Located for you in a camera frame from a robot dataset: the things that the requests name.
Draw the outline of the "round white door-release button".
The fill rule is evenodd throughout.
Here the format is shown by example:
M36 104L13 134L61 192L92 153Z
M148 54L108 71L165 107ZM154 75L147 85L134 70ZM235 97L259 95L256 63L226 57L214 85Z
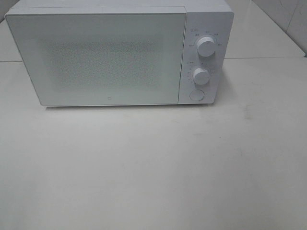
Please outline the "round white door-release button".
M204 92L202 90L193 90L189 97L191 100L199 102L204 99Z

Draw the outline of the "white timer knob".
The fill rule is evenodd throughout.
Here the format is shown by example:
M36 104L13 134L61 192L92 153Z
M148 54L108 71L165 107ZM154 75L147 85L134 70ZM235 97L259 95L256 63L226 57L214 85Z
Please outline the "white timer knob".
M205 85L210 80L210 72L205 68L197 68L193 72L193 81L196 85Z

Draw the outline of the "white microwave door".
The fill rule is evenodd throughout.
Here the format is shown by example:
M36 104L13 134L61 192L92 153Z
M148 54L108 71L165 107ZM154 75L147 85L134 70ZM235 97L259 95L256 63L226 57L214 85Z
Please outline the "white microwave door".
M9 15L43 106L176 104L185 14Z

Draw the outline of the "upper white power knob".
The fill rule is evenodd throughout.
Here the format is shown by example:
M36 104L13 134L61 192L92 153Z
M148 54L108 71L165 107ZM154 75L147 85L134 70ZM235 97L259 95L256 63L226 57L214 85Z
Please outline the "upper white power knob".
M197 41L197 51L201 57L211 56L216 49L216 41L212 36L204 36Z

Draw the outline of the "white microwave oven body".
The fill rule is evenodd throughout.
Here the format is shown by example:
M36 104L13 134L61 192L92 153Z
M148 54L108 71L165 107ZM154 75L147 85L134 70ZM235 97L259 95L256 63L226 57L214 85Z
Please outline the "white microwave oven body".
M9 15L179 13L185 14L186 18L176 104L211 104L217 93L234 19L234 12L223 0L21 0L8 10L5 19L7 22ZM209 57L201 57L197 51L197 41L204 36L212 36L216 41L215 52ZM210 72L207 84L194 83L192 75L197 68L205 68ZM189 95L193 90L202 90L204 99L199 102L191 100Z

